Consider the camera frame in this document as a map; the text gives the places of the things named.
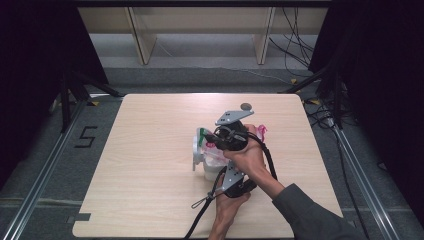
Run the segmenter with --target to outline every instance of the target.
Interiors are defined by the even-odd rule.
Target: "gray carpet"
[[[285,70],[252,71],[261,75],[278,76],[285,81],[293,78],[293,74]],[[281,83],[281,80],[227,69],[106,69],[106,73],[110,85],[123,93],[276,93],[289,88],[289,85]],[[296,73],[310,74],[307,71]],[[317,83],[308,86],[299,95],[302,98],[313,97],[316,86]],[[92,93],[101,93],[93,87],[87,86],[87,88]],[[72,218],[79,211],[121,103],[111,97],[100,97],[93,101],[98,101],[99,104],[84,108],[21,239],[75,239],[72,235]],[[307,104],[305,107],[308,112],[314,112],[319,106]],[[80,135],[84,127],[93,126],[97,128],[87,129],[85,134],[95,137],[91,147],[75,148],[75,146],[89,143],[88,139],[80,139]],[[377,166],[379,159],[367,141],[366,135],[361,131],[361,127],[348,124],[343,126],[368,178],[395,223],[401,239],[424,239],[423,228],[415,219],[390,175]],[[38,141],[34,142],[27,159],[19,164],[0,192],[1,235],[4,234],[20,201],[28,193],[46,161],[60,129],[61,113],[58,108],[46,120],[44,127],[40,130]],[[314,125],[313,132],[346,220],[362,229],[343,181],[340,156],[333,133],[317,125]],[[370,238],[383,239],[348,166],[346,166],[346,173]]]

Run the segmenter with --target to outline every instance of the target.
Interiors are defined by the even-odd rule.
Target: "dark sleeve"
[[[272,201],[297,239],[366,239],[359,230],[309,198],[298,186],[286,187]]]

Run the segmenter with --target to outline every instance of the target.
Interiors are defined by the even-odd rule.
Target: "gray sleeve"
[[[366,239],[344,219],[309,198],[298,186],[286,187],[272,201],[297,239]]]

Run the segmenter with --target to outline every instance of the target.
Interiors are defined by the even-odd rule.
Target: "floor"
[[[285,57],[285,54],[273,44],[268,47],[265,64],[258,65],[252,39],[247,35],[159,35],[152,58],[149,64],[144,66],[138,62],[131,35],[92,35],[91,37],[111,86],[127,93],[195,91],[271,93],[279,88],[289,87],[291,81],[304,79],[298,75],[311,74],[294,58]],[[283,36],[271,36],[271,38],[277,45],[286,48],[288,44],[286,38]],[[302,39],[308,45],[314,46],[316,36],[302,36]],[[291,44],[289,51],[301,56],[299,48],[294,44]],[[242,85],[246,86],[227,87],[228,85],[225,84],[232,80],[234,83],[244,83]],[[213,86],[212,82],[215,85],[221,83],[222,86]],[[317,84],[319,82],[311,84],[299,95],[303,99],[313,98]],[[101,93],[97,89],[90,87],[88,89],[93,94]],[[26,222],[26,227],[19,235],[20,239],[75,239],[72,235],[72,224],[84,199],[119,106],[119,99],[109,97],[95,98],[91,105],[84,106],[73,132],[70,133],[67,145],[59,154],[54,171],[49,176]],[[306,101],[305,104],[305,110],[311,115],[312,129],[344,217],[360,231],[366,231],[370,239],[388,239],[378,226],[372,208],[358,187],[349,165],[342,168],[333,132],[319,127],[320,124],[322,126],[325,123],[314,124],[316,118],[323,117],[317,112],[322,110],[321,107],[313,101]],[[6,234],[7,226],[14,219],[19,206],[30,192],[58,140],[61,115],[57,109],[52,111],[45,126],[39,132],[39,141],[34,143],[27,159],[19,164],[0,192],[0,235],[2,236]],[[358,126],[355,122],[354,116],[346,116],[344,121],[343,132],[348,137],[376,195],[390,216],[398,239],[424,239],[422,226],[415,219],[390,175],[382,169],[383,166],[378,165],[380,160],[373,152],[360,125]],[[92,147],[76,148],[76,146],[87,144],[86,140],[80,139],[82,131],[96,137]],[[353,198],[343,181],[343,172],[347,175]],[[352,199],[356,201],[362,221],[356,213]]]

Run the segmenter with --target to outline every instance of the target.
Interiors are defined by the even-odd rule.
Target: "wooden table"
[[[264,124],[279,180],[296,183],[316,202],[342,216],[309,122],[297,95],[130,94],[121,105],[76,221],[78,237],[182,238],[212,182],[192,171],[197,127],[215,129],[226,110],[250,103],[243,123]],[[212,203],[192,238],[207,237]],[[259,188],[239,210],[229,238],[293,237],[289,224]]]

